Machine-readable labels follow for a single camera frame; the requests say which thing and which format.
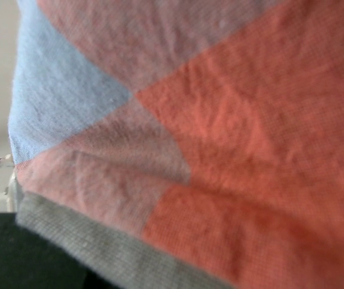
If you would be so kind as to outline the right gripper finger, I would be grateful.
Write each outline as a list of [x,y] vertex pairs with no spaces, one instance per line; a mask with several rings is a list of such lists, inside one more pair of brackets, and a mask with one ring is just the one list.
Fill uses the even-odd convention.
[[114,288],[66,252],[0,213],[0,288]]

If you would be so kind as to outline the checkered orange blue pillowcase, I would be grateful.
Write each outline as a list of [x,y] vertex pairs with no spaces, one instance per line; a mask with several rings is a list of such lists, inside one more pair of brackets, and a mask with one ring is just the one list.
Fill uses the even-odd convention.
[[122,288],[344,288],[344,1],[18,6],[18,224]]

